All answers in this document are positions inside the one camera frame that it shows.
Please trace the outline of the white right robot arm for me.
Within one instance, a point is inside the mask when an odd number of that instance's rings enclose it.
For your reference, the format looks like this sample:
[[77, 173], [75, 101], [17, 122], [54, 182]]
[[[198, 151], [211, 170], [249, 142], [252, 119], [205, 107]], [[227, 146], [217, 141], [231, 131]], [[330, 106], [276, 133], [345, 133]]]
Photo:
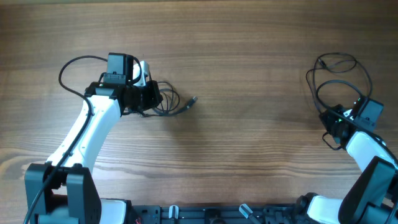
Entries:
[[373, 134], [384, 106], [361, 96], [350, 110], [340, 105], [320, 115], [326, 131], [357, 163], [361, 175], [343, 199], [301, 196], [294, 223], [397, 223], [397, 158]]

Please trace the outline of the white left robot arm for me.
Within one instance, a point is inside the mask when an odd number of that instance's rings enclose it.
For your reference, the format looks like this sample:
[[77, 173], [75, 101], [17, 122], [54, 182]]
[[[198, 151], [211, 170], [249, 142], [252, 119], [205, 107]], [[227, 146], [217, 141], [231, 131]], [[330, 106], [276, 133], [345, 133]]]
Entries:
[[110, 53], [107, 70], [78, 96], [81, 112], [58, 149], [25, 172], [24, 223], [139, 223], [131, 201], [100, 198], [92, 171], [104, 140], [124, 115], [143, 114], [162, 97], [149, 64]]

